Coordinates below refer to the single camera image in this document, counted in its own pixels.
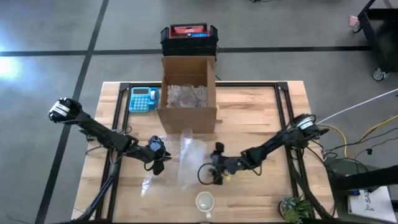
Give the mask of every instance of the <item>green plant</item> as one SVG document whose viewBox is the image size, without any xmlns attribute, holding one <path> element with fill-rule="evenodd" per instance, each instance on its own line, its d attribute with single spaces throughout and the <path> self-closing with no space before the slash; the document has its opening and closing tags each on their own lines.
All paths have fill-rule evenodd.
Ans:
<svg viewBox="0 0 398 224">
<path fill-rule="evenodd" d="M 280 202 L 281 215 L 288 223 L 301 224 L 302 218 L 308 218 L 312 209 L 308 200 L 301 200 L 301 197 L 285 198 Z"/>
</svg>

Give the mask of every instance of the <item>butcher block tabletop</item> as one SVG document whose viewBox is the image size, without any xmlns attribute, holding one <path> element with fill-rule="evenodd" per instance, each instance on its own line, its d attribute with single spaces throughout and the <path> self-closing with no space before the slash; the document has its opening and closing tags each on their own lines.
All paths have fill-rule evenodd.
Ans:
<svg viewBox="0 0 398 224">
<path fill-rule="evenodd" d="M 304 83 L 287 83 L 294 115 L 310 113 Z M 99 96 L 95 120 L 108 128 L 112 126 L 119 84 L 104 82 Z M 123 96 L 119 128 L 126 100 L 127 94 Z M 283 95 L 282 103 L 286 121 L 289 121 Z M 216 104 L 215 133 L 193 135 L 194 139 L 206 143 L 208 153 L 215 149 L 215 142 L 222 142 L 226 156 L 239 156 L 241 151 L 261 145 L 281 129 L 273 88 L 217 87 Z M 161 136 L 173 159 L 165 162 L 165 170 L 156 177 L 144 170 L 141 161 L 128 157 L 122 159 L 113 222 L 283 222 L 277 205 L 283 198 L 292 196 L 283 147 L 268 155 L 262 163 L 261 176 L 244 170 L 237 172 L 229 181 L 224 180 L 223 185 L 196 184 L 182 189 L 177 183 L 180 137 L 166 135 L 156 111 L 130 113 L 128 126 L 131 127 L 128 128 L 129 134 L 138 138 L 140 144 L 145 144 L 152 135 Z M 88 148 L 97 145 L 97 142 L 91 142 Z M 310 144 L 310 147 L 320 155 L 316 144 Z M 91 151 L 86 156 L 72 218 L 81 215 L 98 193 L 105 158 L 105 149 Z M 326 211 L 332 213 L 334 200 L 324 166 L 310 151 L 304 154 L 303 160 L 311 191 Z M 202 191 L 209 191 L 215 197 L 210 220 L 195 206 L 195 198 Z M 104 200 L 103 218 L 106 218 L 108 205 L 109 193 Z"/>
</svg>

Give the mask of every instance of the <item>blue calculator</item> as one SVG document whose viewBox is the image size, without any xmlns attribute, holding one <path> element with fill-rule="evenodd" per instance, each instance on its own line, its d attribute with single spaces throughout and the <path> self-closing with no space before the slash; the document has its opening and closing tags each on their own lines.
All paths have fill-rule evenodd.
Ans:
<svg viewBox="0 0 398 224">
<path fill-rule="evenodd" d="M 129 111 L 132 113 L 146 113 L 157 107 L 159 91 L 157 88 L 134 87 L 131 90 Z"/>
</svg>

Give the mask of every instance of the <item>floor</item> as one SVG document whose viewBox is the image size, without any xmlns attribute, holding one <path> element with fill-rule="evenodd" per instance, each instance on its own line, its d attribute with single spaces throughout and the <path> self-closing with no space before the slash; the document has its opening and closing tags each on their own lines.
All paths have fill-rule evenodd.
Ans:
<svg viewBox="0 0 398 224">
<path fill-rule="evenodd" d="M 398 7 L 398 2 L 386 0 L 374 7 L 391 3 Z M 356 47 L 367 45 L 364 34 L 353 34 L 347 25 L 348 16 L 364 5 L 363 0 L 0 1 L 0 223 L 35 222 L 62 133 L 62 125 L 47 117 L 55 101 L 75 96 L 93 114 L 102 82 L 159 81 L 161 54 L 138 53 L 159 49 L 159 32 L 169 24 L 213 24 L 221 49 L 307 47 L 300 52 L 220 53 L 216 73 L 222 80 L 303 80 L 319 120 L 395 89 L 397 76 L 384 82 L 371 78 L 377 67 L 374 57 Z M 98 53 L 130 49 L 135 50 L 125 55 Z M 353 142 L 369 127 L 398 114 L 396 94 L 325 124 L 339 127 Z M 46 223 L 70 218 L 83 166 L 83 136 L 76 127 L 63 135 L 68 142 Z M 331 133 L 321 143 L 331 148 L 342 140 Z M 374 167 L 395 165 L 395 146 L 389 141 L 375 147 L 372 156 L 358 159 Z M 391 193 L 398 198 L 398 188 L 391 187 Z"/>
</svg>

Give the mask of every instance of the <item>open cardboard box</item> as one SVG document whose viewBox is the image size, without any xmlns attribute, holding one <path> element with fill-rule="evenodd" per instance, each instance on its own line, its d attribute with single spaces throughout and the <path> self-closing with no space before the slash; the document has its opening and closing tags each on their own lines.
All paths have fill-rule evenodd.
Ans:
<svg viewBox="0 0 398 224">
<path fill-rule="evenodd" d="M 168 56 L 162 58 L 163 81 L 157 114 L 167 134 L 183 129 L 194 133 L 213 133 L 216 123 L 215 58 L 210 56 Z M 167 86 L 200 85 L 207 87 L 207 107 L 168 108 Z"/>
</svg>

